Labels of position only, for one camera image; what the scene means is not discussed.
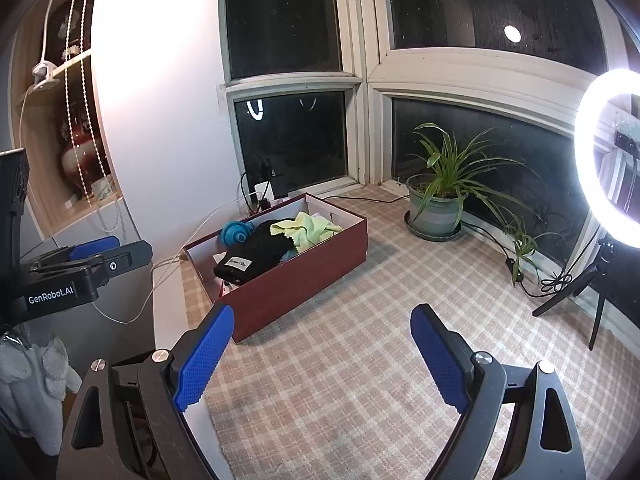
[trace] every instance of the metal screw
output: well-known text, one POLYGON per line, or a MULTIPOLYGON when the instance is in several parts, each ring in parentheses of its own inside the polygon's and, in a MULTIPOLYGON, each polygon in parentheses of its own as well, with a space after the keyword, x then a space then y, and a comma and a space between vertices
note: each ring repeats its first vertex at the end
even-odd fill
POLYGON ((540 368, 540 371, 545 374, 552 374, 556 371, 556 367, 545 359, 538 363, 538 368, 540 368))
POLYGON ((168 350, 156 350, 151 356, 155 363, 164 363, 169 358, 168 350))
POLYGON ((478 364, 488 365, 494 361, 494 358, 492 358, 487 352, 478 352, 476 354, 476 361, 478 361, 478 364))
POLYGON ((104 359, 96 359, 93 363, 91 363, 91 370, 94 372, 99 372, 107 365, 107 361, 104 359))

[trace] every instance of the plaid fabric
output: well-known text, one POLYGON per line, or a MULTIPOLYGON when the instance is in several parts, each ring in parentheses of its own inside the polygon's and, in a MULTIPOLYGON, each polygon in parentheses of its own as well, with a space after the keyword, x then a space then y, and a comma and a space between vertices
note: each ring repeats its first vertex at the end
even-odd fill
MULTIPOLYGON (((389 200, 369 187, 352 196, 389 200)), ((407 231, 404 201, 336 199, 369 219, 366 263, 239 345, 205 392, 238 480, 423 479, 458 414, 442 401, 410 335, 427 302, 471 348, 505 364, 556 365, 580 433, 588 479, 605 479, 640 427, 640 362, 571 302, 537 306, 510 284, 502 255, 467 235, 435 244, 407 231)), ((188 319, 210 304, 182 264, 188 319)), ((478 478, 490 479, 513 409, 504 406, 478 478)))

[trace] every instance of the cardboard box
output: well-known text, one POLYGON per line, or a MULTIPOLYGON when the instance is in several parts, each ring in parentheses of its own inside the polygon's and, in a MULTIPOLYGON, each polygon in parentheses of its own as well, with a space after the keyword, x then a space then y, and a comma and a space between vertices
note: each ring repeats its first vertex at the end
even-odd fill
POLYGON ((184 248, 211 302, 228 304, 234 310, 236 343, 296 308, 367 259, 367 219, 310 194, 295 197, 245 221, 257 226, 267 220, 295 218, 300 211, 309 215, 320 213, 344 230, 222 298, 213 274, 216 266, 213 255, 225 251, 218 240, 220 231, 184 248))

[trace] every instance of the black garment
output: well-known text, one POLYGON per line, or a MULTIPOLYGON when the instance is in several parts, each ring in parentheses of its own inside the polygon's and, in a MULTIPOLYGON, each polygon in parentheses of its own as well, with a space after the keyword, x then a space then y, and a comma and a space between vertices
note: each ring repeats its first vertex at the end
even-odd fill
POLYGON ((243 285, 275 267, 287 251, 295 249, 291 238, 271 235, 271 225, 282 220, 260 224, 247 240, 229 247, 213 273, 221 280, 243 285))

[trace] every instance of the ring light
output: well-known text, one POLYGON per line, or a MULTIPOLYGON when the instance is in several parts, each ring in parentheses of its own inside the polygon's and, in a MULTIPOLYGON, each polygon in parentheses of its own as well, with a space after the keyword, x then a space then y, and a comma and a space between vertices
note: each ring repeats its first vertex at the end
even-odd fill
POLYGON ((591 83, 575 117, 575 163, 582 191, 600 224, 616 240, 640 249, 640 224, 616 209, 600 186, 593 156, 593 137, 607 102, 620 94, 640 95, 640 74, 611 70, 591 83))

